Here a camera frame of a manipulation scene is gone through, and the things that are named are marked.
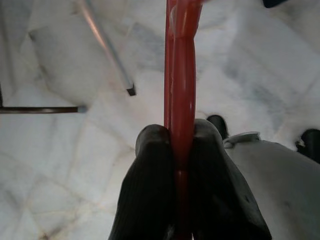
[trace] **feet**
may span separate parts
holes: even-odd
[[[227,124],[222,116],[211,115],[206,120],[215,126],[215,128],[219,131],[222,137],[222,140],[228,138],[229,134],[228,134]]]
[[[298,153],[320,164],[320,130],[306,130],[295,145]]]

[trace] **metal rod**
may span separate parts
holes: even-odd
[[[101,27],[99,21],[97,20],[94,9],[89,2],[89,0],[79,0],[80,8],[83,12],[83,15],[88,22],[95,38],[98,40],[102,48],[104,49],[108,59],[111,61],[111,64],[117,72],[121,75],[121,79],[123,84],[129,93],[130,96],[136,95],[136,89],[134,82],[132,81],[131,77],[127,73],[124,65],[122,64],[115,47],[113,46],[110,38],[104,32],[103,28]]]
[[[84,113],[85,107],[0,107],[0,114],[67,114]]]

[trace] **red handle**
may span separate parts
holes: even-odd
[[[194,37],[203,0],[167,0],[164,69],[164,125],[175,157],[175,238],[190,240],[188,156],[194,136],[196,57]]]

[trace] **white marble floor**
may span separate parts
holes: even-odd
[[[6,106],[86,105],[87,113],[0,116],[0,240],[105,240],[135,140],[163,118],[164,0],[93,0],[132,75],[119,84],[73,0],[2,0],[12,65]],[[197,32],[197,116],[293,148],[320,128],[319,0],[265,9],[212,0]]]

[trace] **rubber tip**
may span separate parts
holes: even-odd
[[[87,107],[86,106],[78,106],[78,113],[84,114],[87,112]]]
[[[127,92],[131,97],[137,95],[136,86],[133,84],[132,88],[127,89]]]

